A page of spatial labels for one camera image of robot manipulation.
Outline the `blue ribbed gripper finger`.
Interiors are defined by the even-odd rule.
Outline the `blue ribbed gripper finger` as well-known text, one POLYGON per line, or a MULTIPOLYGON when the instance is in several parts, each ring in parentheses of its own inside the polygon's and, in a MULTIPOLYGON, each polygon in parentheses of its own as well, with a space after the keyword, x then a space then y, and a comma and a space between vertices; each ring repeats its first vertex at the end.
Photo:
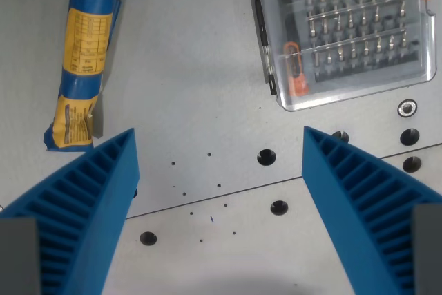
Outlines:
POLYGON ((412 210, 441 195, 336 137, 306 126, 302 177, 355 294, 414 294, 412 210))
POLYGON ((82 154, 2 212, 37 223, 43 294, 101 294, 140 179, 134 129, 82 154))

